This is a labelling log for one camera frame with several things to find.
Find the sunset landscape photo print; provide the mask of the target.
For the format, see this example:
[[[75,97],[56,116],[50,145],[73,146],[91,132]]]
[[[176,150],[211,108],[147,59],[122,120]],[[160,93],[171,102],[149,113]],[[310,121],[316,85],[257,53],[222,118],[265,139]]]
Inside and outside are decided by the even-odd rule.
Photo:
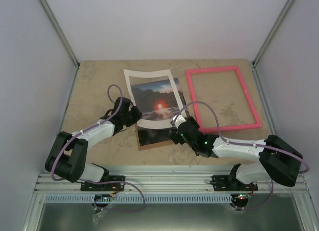
[[[129,77],[129,81],[135,104],[142,113],[140,123],[149,122],[146,126],[136,126],[138,150],[173,144],[169,133],[175,128],[168,123],[181,109],[177,99],[180,98],[182,104],[186,104],[178,78],[174,78],[178,96],[175,95],[168,76]]]

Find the pink wooden photo frame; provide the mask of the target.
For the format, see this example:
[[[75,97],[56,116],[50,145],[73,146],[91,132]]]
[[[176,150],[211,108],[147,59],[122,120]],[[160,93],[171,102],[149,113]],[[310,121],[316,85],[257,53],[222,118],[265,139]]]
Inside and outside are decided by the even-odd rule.
[[[216,72],[225,72],[225,71],[229,71],[229,70],[233,70],[235,71],[238,80],[241,84],[241,88],[244,92],[244,95],[246,97],[246,100],[248,102],[249,108],[252,112],[253,118],[255,120],[255,123],[253,124],[243,124],[243,125],[233,125],[233,126],[224,126],[224,127],[220,127],[220,131],[225,131],[225,132],[229,132],[229,131],[239,131],[239,130],[249,130],[249,129],[259,129],[262,128],[262,122],[260,120],[259,114],[256,110],[256,107],[254,105],[254,102],[252,100],[252,97],[249,93],[249,89],[246,85],[246,82],[244,80],[244,77],[241,73],[240,68],[237,65],[233,65],[233,66],[222,66],[222,67],[209,67],[209,68],[197,68],[197,69],[188,69],[186,71],[186,77],[187,77],[187,82],[188,82],[188,86],[189,86],[189,90],[190,90],[190,95],[191,95],[191,99],[193,102],[197,101],[197,97],[196,97],[196,93],[195,93],[195,87],[194,87],[194,83],[192,80],[192,75],[193,74],[201,74],[201,73],[216,73]]]

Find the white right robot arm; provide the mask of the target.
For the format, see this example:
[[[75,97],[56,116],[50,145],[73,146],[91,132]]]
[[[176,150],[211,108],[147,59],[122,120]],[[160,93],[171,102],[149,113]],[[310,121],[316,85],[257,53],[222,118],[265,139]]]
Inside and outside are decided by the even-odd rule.
[[[192,117],[175,116],[176,128],[169,137],[175,144],[188,144],[197,156],[205,158],[239,158],[250,164],[235,164],[227,176],[227,184],[235,191],[253,182],[273,180],[293,187],[301,166],[302,155],[275,135],[265,140],[236,140],[220,135],[203,134]]]

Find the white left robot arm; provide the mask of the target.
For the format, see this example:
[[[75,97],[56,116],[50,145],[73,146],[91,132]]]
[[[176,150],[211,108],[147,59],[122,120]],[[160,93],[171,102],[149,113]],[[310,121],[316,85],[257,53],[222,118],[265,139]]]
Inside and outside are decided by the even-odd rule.
[[[55,181],[92,181],[92,185],[103,191],[109,186],[108,170],[86,162],[87,152],[94,145],[121,132],[124,127],[137,123],[142,113],[128,98],[118,97],[97,123],[82,131],[60,132],[45,163],[45,170]]]

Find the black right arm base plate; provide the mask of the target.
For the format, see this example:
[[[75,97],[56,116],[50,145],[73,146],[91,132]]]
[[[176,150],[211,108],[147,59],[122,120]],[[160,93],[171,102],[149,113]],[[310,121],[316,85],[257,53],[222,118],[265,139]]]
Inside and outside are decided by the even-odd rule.
[[[258,191],[258,185],[253,182],[244,184],[234,177],[228,175],[214,175],[211,177],[210,184],[214,191]]]

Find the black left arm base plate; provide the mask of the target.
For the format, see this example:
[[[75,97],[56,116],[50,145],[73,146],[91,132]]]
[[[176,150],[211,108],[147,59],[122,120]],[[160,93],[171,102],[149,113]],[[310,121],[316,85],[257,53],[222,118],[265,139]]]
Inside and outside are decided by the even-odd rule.
[[[84,182],[81,184],[80,190],[84,192],[118,192],[124,190],[125,176],[122,175],[109,175],[102,178],[100,183],[93,184]]]

